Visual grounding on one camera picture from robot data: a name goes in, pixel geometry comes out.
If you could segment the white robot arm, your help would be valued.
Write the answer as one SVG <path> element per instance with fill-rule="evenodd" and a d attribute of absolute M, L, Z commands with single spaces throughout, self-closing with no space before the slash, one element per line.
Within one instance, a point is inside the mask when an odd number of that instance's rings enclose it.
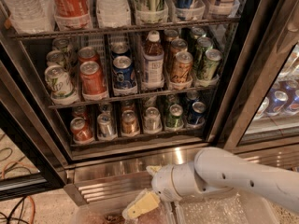
<path fill-rule="evenodd" d="M 178 203 L 197 194 L 209 197 L 230 189 L 241 189 L 299 213 L 299 174 L 245 161 L 217 147 L 204 147 L 192 161 L 149 166 L 152 190 L 141 191 L 122 212 L 136 219 L 158 208 L 161 202 Z"/>

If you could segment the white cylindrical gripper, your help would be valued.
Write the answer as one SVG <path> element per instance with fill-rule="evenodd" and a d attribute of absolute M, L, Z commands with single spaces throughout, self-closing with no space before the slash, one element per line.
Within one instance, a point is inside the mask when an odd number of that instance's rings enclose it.
<path fill-rule="evenodd" d="M 125 219 L 135 219 L 147 214 L 158 208 L 161 200 L 176 202 L 192 195 L 210 197 L 231 190 L 209 185 L 195 172 L 193 161 L 163 167 L 150 165 L 146 170 L 153 176 L 151 186 L 154 191 L 142 190 L 122 211 Z"/>

